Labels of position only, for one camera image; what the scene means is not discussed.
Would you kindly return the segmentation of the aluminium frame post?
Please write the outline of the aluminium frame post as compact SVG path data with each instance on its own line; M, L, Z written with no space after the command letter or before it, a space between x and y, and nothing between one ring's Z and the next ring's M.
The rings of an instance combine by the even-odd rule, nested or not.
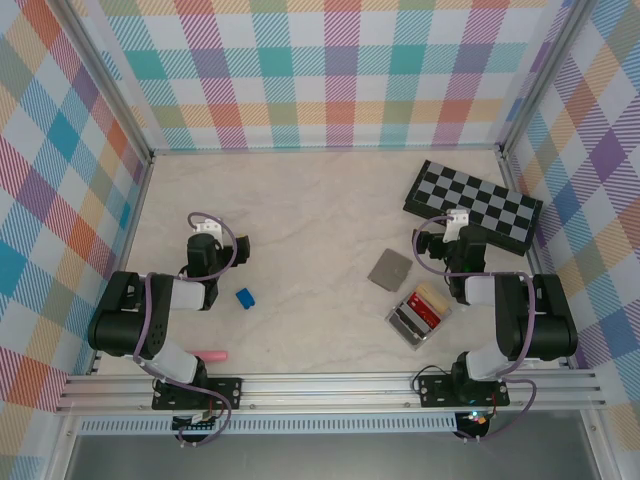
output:
M46 1L62 28L68 34L81 60L84 62L85 68L103 94L116 119L121 123L122 129L133 144L134 149L147 165L152 164L152 150L149 148L142 130L139 128L113 76L109 72L100 50L94 45L80 17L75 13L68 0Z
M566 19L559 29L559 34L551 44L548 54L542 62L541 71L537 74L529 95L524 99L522 106L515 115L504 141L500 143L500 151L503 154L511 152L520 137L524 134L535 110L541 103L549 86L556 78L572 45L597 3L598 0L575 0L572 4Z

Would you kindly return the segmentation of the red card white print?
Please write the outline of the red card white print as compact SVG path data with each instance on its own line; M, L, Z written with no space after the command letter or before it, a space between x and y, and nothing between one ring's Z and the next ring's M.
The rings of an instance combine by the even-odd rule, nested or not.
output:
M431 329L440 324L441 319L437 312L418 293L410 295L408 305Z

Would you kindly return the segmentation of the grey card holder wallet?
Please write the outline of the grey card holder wallet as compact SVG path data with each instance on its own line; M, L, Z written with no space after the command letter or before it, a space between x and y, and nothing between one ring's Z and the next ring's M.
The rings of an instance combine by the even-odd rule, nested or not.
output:
M385 249L368 279L389 292L397 292L409 275L413 262L392 250Z

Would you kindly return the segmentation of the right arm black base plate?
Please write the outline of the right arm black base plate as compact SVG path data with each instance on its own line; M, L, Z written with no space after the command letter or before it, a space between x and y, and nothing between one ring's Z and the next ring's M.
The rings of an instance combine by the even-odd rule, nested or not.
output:
M505 407L510 397L505 383L454 381L451 375L422 375L418 378L420 404L435 407Z

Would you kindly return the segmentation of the silver grey card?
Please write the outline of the silver grey card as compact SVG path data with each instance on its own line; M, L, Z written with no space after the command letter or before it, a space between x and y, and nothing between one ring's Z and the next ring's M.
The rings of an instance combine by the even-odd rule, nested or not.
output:
M425 339L425 333L400 309L391 312L389 323L412 348L418 348Z

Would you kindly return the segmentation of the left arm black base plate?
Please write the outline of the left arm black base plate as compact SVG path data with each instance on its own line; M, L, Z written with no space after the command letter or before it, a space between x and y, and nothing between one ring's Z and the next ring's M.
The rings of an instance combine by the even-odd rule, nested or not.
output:
M156 411L211 410L220 411L224 402L208 393L185 389L176 385L154 380L151 408ZM209 377L201 389L206 389L225 397L232 410L240 408L242 379L239 377Z

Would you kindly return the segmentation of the beige gold card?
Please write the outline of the beige gold card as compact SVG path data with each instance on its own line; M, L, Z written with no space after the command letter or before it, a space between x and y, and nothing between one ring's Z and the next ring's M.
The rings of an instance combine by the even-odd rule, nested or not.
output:
M450 303L429 282L423 282L416 287L415 292L439 314L446 315L450 309Z

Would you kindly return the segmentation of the aluminium mounting rail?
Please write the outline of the aluminium mounting rail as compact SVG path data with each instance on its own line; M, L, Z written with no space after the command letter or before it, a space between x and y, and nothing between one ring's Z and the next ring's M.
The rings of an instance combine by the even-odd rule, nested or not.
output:
M325 374L236 374L242 379L242 414L316 414L466 412L469 408L423 408L418 380L411 372ZM525 369L506 385L510 405L477 407L517 412L595 410L606 407L605 394L590 370ZM61 415L150 414L152 380L147 375L70 377L56 407Z

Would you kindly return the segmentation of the aluminium frame back bar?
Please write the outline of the aluminium frame back bar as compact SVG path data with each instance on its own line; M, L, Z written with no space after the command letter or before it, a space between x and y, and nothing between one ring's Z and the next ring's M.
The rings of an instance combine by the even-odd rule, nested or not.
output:
M244 154L310 154L337 152L418 152L418 151L499 151L500 144L441 144L409 146L316 146L316 147L279 147L279 148L234 148L234 149L155 149L156 157L177 157L183 155L244 155Z

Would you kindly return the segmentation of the black grey folding chessboard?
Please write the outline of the black grey folding chessboard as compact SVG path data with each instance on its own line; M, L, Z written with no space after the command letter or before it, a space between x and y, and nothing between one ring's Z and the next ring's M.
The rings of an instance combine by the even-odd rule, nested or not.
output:
M403 210L424 219L453 209L487 231L489 244L523 256L532 245L543 202L439 163L425 161Z

